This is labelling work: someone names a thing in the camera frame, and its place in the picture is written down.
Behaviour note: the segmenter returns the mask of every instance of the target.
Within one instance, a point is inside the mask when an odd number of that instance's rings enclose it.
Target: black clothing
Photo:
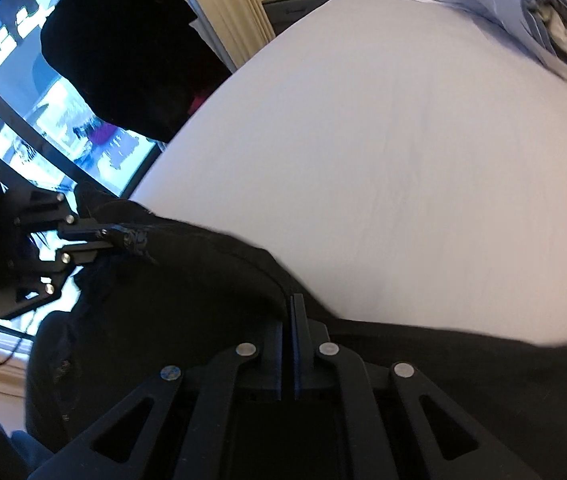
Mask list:
[[[128,250],[141,257],[107,258],[85,269],[75,309],[51,314],[40,328],[28,370],[26,420],[28,431],[52,450],[164,365],[207,363],[242,342],[260,316],[282,316],[279,298],[301,291],[308,317],[324,322],[333,341],[373,364],[415,364],[544,480],[567,480],[567,346],[337,319],[265,251],[86,187],[79,192],[84,214],[134,226]],[[165,235],[155,238],[165,244],[163,256],[152,245],[153,229]],[[282,293],[254,282],[250,298],[242,276],[252,274],[220,263],[224,250],[267,269],[283,284]],[[169,269],[153,266],[144,261],[147,253],[174,262]],[[215,274],[222,267],[236,272],[234,290]]]
[[[195,19],[184,0],[60,0],[42,27],[42,54],[100,119],[168,142],[195,97],[230,76]]]

